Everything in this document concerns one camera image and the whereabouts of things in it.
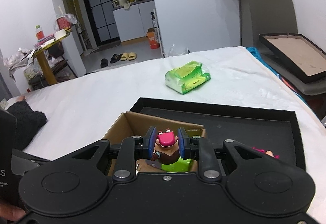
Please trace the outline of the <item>person's left hand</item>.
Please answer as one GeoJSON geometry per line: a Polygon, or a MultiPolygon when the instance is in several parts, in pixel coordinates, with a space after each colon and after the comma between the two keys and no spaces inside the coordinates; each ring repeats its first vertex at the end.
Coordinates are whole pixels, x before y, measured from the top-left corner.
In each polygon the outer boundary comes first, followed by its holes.
{"type": "Polygon", "coordinates": [[[10,205],[6,202],[0,202],[0,216],[9,221],[18,221],[23,216],[25,216],[26,212],[14,205],[10,205]]]}

